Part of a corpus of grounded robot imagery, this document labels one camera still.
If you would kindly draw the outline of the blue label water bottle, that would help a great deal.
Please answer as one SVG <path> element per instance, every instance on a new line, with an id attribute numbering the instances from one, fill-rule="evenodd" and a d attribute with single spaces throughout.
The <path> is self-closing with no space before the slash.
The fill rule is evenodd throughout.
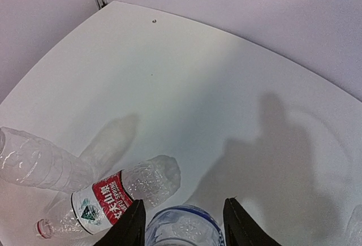
<path id="1" fill-rule="evenodd" d="M 145 245 L 225 245 L 217 222 L 192 205 L 172 206 L 152 218 L 145 230 Z"/>

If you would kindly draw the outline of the red label water bottle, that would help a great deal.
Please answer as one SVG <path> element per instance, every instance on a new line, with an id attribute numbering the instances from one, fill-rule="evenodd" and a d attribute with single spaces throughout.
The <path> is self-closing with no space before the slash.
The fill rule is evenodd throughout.
<path id="1" fill-rule="evenodd" d="M 40 239 L 77 240 L 113 227 L 135 200 L 152 210 L 180 188 L 175 158 L 158 155 L 62 198 L 35 223 Z"/>

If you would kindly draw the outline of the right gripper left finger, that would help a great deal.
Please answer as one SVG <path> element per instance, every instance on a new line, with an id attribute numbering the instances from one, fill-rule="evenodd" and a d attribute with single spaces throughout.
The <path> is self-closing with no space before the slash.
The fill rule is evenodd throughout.
<path id="1" fill-rule="evenodd" d="M 135 200 L 116 224 L 94 246 L 144 246 L 146 212 L 143 200 Z"/>

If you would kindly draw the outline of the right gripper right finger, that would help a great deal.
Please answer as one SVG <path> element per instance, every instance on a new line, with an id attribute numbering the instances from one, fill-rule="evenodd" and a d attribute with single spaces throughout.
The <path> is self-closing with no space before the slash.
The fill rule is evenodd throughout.
<path id="1" fill-rule="evenodd" d="M 281 246 L 256 223 L 236 198 L 225 199 L 223 223 L 227 246 Z"/>

